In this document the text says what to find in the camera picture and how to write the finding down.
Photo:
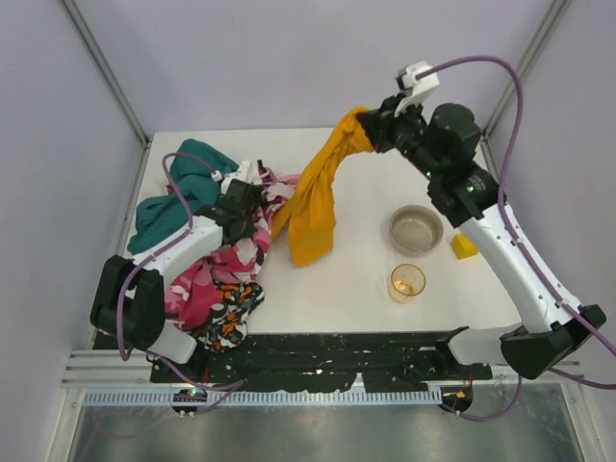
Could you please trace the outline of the mustard yellow cloth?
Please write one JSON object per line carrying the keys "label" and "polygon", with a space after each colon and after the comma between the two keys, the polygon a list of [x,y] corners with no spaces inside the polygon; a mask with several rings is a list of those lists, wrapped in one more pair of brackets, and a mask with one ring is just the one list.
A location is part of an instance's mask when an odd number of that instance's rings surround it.
{"label": "mustard yellow cloth", "polygon": [[336,226],[333,183],[342,161],[353,154],[372,152],[372,143],[357,117],[366,107],[344,115],[328,140],[301,172],[295,193],[276,212],[271,234],[287,231],[287,243],[294,264],[305,267],[333,249]]}

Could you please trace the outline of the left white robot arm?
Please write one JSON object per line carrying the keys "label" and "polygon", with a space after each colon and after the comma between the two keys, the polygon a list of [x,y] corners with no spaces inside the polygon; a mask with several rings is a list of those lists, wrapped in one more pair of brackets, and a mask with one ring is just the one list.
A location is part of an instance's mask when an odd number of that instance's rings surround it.
{"label": "left white robot arm", "polygon": [[149,250],[131,258],[110,257],[104,264],[90,311],[90,324],[133,347],[189,363],[197,339],[166,318],[165,290],[200,256],[256,230],[253,215],[262,203],[261,188],[232,179],[215,204],[188,212],[188,222]]}

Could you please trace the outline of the pink floral cloth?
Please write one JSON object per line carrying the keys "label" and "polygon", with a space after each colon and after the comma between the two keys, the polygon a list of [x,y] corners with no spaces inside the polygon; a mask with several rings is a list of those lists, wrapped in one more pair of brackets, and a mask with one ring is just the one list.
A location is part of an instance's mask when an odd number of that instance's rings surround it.
{"label": "pink floral cloth", "polygon": [[221,189],[224,192],[232,179],[262,188],[264,204],[253,216],[256,232],[250,238],[225,244],[202,257],[171,283],[165,293],[166,314],[184,331],[193,331],[205,322],[211,306],[219,302],[216,282],[257,282],[257,275],[270,250],[273,217],[294,194],[299,176],[277,176],[269,167],[243,161],[238,170],[222,177]]}

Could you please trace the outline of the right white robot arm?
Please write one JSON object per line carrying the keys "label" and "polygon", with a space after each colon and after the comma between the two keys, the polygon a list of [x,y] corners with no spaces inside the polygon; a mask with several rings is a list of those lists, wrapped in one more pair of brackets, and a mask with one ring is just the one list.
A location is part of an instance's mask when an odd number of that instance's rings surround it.
{"label": "right white robot arm", "polygon": [[478,249],[516,307],[520,323],[459,328],[445,341],[459,364],[504,364],[535,379],[578,350],[605,324],[597,304],[581,302],[528,241],[495,178],[475,162],[481,130],[466,107],[447,103],[425,120],[420,105],[395,113],[398,99],[357,119],[377,152],[397,150],[428,181],[432,205]]}

